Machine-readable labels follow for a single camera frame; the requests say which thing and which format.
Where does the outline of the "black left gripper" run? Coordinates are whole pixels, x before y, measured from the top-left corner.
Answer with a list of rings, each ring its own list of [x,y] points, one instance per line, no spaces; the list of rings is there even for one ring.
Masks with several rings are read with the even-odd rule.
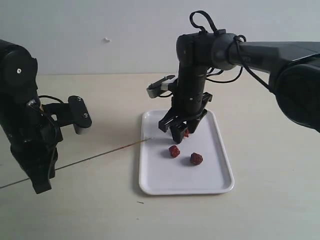
[[[11,153],[32,182],[37,194],[52,189],[50,179],[56,175],[57,144],[61,131],[51,116],[41,109],[30,110],[32,118],[22,129],[20,146],[11,147]]]

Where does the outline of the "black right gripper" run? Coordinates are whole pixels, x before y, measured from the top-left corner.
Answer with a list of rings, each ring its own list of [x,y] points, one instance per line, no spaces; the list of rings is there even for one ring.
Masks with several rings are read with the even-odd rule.
[[[208,102],[211,102],[213,95],[204,92],[202,100],[194,103],[193,100],[182,102],[178,100],[178,96],[171,98],[171,108],[165,116],[158,122],[158,128],[164,133],[171,127],[172,139],[175,143],[180,144],[185,137],[185,132],[188,127],[190,134],[193,134],[201,120],[205,117],[208,111],[205,109]]]

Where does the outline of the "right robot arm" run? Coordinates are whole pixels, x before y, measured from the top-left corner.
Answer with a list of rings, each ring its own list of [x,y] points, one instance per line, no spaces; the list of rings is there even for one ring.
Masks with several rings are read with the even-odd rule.
[[[243,35],[224,31],[198,32],[178,37],[177,79],[168,85],[171,108],[159,121],[161,131],[171,131],[180,143],[185,131],[194,133],[207,114],[212,95],[204,92],[208,69],[228,71],[240,66],[251,76],[264,72],[262,85],[275,96],[292,122],[320,129],[320,44],[312,41],[249,42]]]

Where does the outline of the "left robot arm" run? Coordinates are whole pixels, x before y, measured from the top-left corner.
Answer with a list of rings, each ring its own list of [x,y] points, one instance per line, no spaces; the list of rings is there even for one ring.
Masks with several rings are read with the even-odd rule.
[[[51,190],[63,137],[42,109],[36,76],[38,62],[22,46],[0,42],[0,126],[10,152],[29,177],[37,194]]]

